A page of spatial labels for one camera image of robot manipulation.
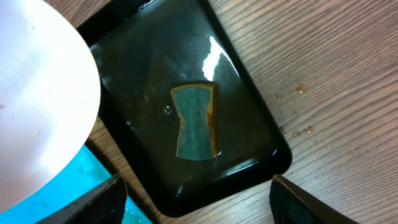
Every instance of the black object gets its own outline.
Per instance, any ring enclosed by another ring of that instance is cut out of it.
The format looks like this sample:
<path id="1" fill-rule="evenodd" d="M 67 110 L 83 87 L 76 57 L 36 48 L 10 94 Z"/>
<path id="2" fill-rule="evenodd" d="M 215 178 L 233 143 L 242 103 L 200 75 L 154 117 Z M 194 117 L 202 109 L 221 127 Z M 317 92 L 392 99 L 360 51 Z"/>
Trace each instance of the black object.
<path id="1" fill-rule="evenodd" d="M 99 116 L 156 207 L 179 217 L 285 172 L 291 151 L 207 0 L 113 0 L 78 28 L 101 76 Z M 217 84 L 221 154 L 175 156 L 170 89 Z"/>
<path id="2" fill-rule="evenodd" d="M 38 224 L 121 223 L 127 200 L 125 180 L 115 174 Z"/>
<path id="3" fill-rule="evenodd" d="M 275 224 L 355 224 L 281 175 L 272 178 L 269 203 Z"/>

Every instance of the green sponge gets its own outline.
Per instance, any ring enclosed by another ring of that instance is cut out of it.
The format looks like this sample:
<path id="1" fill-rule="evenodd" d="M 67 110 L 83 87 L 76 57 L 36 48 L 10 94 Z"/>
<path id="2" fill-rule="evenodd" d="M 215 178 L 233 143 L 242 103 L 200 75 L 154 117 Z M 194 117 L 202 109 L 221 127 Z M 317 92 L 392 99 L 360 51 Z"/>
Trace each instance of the green sponge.
<path id="1" fill-rule="evenodd" d="M 216 157 L 220 151 L 214 127 L 215 85 L 188 84 L 170 92 L 180 117 L 176 156 L 193 161 Z"/>

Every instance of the black tray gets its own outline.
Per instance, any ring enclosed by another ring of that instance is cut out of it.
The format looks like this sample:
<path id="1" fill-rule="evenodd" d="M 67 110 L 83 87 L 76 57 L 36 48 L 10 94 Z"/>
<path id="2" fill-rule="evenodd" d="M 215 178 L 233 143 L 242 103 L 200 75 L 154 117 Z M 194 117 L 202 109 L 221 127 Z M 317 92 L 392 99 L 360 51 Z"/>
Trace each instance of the black tray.
<path id="1" fill-rule="evenodd" d="M 289 168 L 289 146 L 207 0 L 113 0 L 78 31 L 101 76 L 99 116 L 163 214 L 182 216 Z M 212 160 L 175 156 L 170 88 L 191 81 L 217 86 L 221 155 Z"/>

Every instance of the water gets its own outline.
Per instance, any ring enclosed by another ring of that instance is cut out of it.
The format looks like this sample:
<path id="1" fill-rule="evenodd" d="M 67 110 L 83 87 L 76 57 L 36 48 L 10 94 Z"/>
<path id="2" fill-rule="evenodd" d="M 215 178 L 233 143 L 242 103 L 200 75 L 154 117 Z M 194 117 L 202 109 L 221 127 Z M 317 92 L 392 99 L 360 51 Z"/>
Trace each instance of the water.
<path id="1" fill-rule="evenodd" d="M 300 134 L 301 134 L 301 131 L 296 130 L 296 131 L 293 131 L 292 136 L 293 136 L 293 138 L 295 138 L 295 137 L 299 137 Z"/>
<path id="2" fill-rule="evenodd" d="M 282 134 L 286 134 L 286 130 L 285 130 L 285 128 L 284 128 L 283 126 L 279 126 L 279 131 L 280 131 Z"/>
<path id="3" fill-rule="evenodd" d="M 313 128 L 313 126 L 309 126 L 304 129 L 304 132 L 307 134 L 313 134 L 315 132 L 315 129 Z"/>
<path id="4" fill-rule="evenodd" d="M 308 86 L 306 84 L 296 85 L 296 91 L 299 93 L 308 93 Z"/>
<path id="5" fill-rule="evenodd" d="M 278 100 L 281 100 L 281 99 L 284 98 L 284 96 L 283 96 L 281 93 L 276 94 L 275 97 L 276 97 Z"/>
<path id="6" fill-rule="evenodd" d="M 271 158 L 277 146 L 198 1 L 155 2 L 91 51 L 101 62 L 102 82 L 169 193 L 190 195 L 241 166 Z M 176 156 L 180 118 L 170 90 L 193 82 L 216 85 L 215 129 L 221 151 L 216 159 Z"/>

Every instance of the wood grain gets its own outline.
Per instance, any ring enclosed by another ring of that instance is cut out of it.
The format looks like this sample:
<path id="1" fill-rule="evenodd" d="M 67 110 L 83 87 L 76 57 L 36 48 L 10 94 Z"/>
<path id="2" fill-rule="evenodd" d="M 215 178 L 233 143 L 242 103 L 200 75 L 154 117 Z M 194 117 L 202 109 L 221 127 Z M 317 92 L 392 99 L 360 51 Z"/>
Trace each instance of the wood grain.
<path id="1" fill-rule="evenodd" d="M 77 26 L 105 1 L 49 1 Z M 360 223 L 398 222 L 398 1 L 212 0 L 294 155 L 286 178 Z M 295 91 L 305 84 L 308 93 Z M 278 100 L 276 94 L 284 97 Z M 313 126 L 313 134 L 292 132 Z M 266 182 L 160 214 L 98 120 L 100 159 L 159 223 L 272 223 Z"/>

